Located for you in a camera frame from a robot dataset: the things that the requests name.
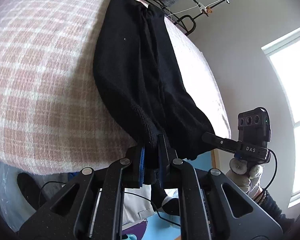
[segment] black cable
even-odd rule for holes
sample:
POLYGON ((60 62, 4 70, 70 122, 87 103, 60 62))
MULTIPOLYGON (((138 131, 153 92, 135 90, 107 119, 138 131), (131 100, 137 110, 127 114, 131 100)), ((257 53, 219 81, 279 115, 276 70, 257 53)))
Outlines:
POLYGON ((152 200, 150 200, 150 199, 148 199, 148 198, 146 198, 146 197, 143 197, 143 196, 140 196, 140 195, 131 193, 131 192, 124 192, 124 193, 125 193, 125 194, 135 195, 135 196, 137 196, 137 197, 141 197, 141 198, 144 198, 145 200, 149 201, 149 202, 152 204, 152 206, 154 207, 155 211, 157 212, 159 218, 161 218, 162 220, 165 220, 165 221, 167 221, 167 222, 169 222, 169 223, 172 223, 172 224, 174 224, 174 225, 180 227, 180 224, 175 223, 175 222, 173 222, 173 221, 171 221, 171 220, 169 220, 169 219, 165 219, 165 218, 163 218, 162 216, 160 216, 159 211, 158 211, 158 209, 157 209, 157 206, 153 203, 152 200))
POLYGON ((271 181, 268 183, 268 185, 258 194, 257 197, 255 197, 254 199, 257 200, 258 197, 260 197, 268 188, 269 186, 271 185, 271 183, 273 182, 276 174, 277 174, 277 169, 278 169, 278 160, 277 160, 277 156, 275 155, 275 153, 273 152, 273 150, 269 149, 269 152, 272 153, 273 157, 274 157, 274 160, 275 160, 275 169, 274 169, 274 174, 272 176, 272 179, 271 181))
POLYGON ((61 182, 61 181, 54 181, 54 180, 51 180, 51 181, 48 181, 46 182, 45 184, 43 184, 43 186, 41 187, 40 189, 40 193, 39 193, 39 200, 38 200, 38 207, 40 208, 40 197, 41 197, 41 192, 43 190, 43 188, 45 187, 45 185, 49 184, 49 183, 60 183, 60 184, 66 184, 65 182, 61 182))
MULTIPOLYGON (((41 189, 40 189, 40 193, 39 193, 39 207, 40 207, 40 196, 41 196, 41 192, 42 192, 43 188, 45 187, 45 185, 47 185, 47 184, 49 184, 49 183, 66 184, 65 182, 53 181, 53 180, 52 180, 52 181, 48 181, 48 182, 46 182, 45 184, 43 184, 43 186, 42 186, 41 189)), ((135 196, 137 196, 137 197, 141 197, 141 198, 143 198, 143 199, 149 201, 149 202, 152 204, 152 206, 154 207, 155 211, 157 212, 159 218, 161 218, 162 220, 165 220, 165 221, 167 221, 167 222, 169 222, 169 223, 172 223, 172 224, 174 224, 174 225, 180 227, 180 224, 175 223, 175 222, 173 222, 173 221, 171 221, 171 220, 169 220, 169 219, 166 219, 166 218, 163 218, 162 216, 160 216, 159 211, 158 211, 158 208, 157 208, 157 206, 153 203, 152 200, 150 200, 150 199, 148 199, 148 198, 146 198, 146 197, 140 196, 140 195, 138 195, 138 194, 135 194, 135 193, 131 193, 131 192, 124 192, 124 193, 125 193, 125 194, 135 195, 135 196)))

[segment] white wall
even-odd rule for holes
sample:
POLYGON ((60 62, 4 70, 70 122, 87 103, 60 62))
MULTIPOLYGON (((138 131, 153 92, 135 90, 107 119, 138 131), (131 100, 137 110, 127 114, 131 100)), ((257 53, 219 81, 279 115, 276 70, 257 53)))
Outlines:
MULTIPOLYGON (((214 0, 200 1, 208 4, 214 0)), ((191 6, 191 0, 179 0, 170 9, 178 12, 191 6)), ((194 16, 198 9, 189 12, 194 16)), ((240 112, 263 106, 270 114, 272 140, 268 147, 277 154, 279 165, 269 192, 285 211, 294 179, 292 121, 279 80, 261 47, 300 27, 300 0, 232 0, 230 5, 218 5, 210 17, 201 16, 196 22, 197 28, 189 38, 203 52, 215 76, 232 138, 238 139, 240 112)), ((223 172, 229 169, 231 158, 229 153, 220 155, 223 172)), ((273 172, 272 158, 264 166, 263 187, 273 172)))

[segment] white glove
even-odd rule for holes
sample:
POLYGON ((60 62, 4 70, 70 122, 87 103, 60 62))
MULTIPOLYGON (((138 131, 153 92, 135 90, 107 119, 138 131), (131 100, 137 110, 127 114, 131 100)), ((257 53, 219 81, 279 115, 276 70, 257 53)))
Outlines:
POLYGON ((247 172, 247 162, 239 161, 235 158, 229 162, 230 170, 226 173, 226 176, 231 179, 242 191, 252 199, 254 199, 260 192, 260 178, 263 172, 263 167, 255 165, 251 168, 249 175, 250 178, 245 175, 247 172))

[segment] bed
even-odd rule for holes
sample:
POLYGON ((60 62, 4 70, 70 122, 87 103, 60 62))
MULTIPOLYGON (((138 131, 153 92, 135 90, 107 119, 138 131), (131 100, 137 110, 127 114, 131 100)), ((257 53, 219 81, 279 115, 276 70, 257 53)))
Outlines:
MULTIPOLYGON (((92 75, 109 1, 0 0, 0 161, 42 175, 101 169, 136 144, 109 115, 92 75)), ((216 135, 230 138, 207 61, 165 24, 187 92, 216 135)))

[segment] black shoe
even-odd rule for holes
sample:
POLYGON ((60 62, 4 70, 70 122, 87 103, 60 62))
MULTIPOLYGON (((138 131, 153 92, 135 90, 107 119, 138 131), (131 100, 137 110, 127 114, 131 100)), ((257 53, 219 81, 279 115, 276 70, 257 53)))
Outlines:
POLYGON ((29 174, 19 173, 17 177, 17 183, 22 195, 35 210, 38 210, 39 207, 46 203, 47 199, 41 192, 39 206, 40 188, 29 174))

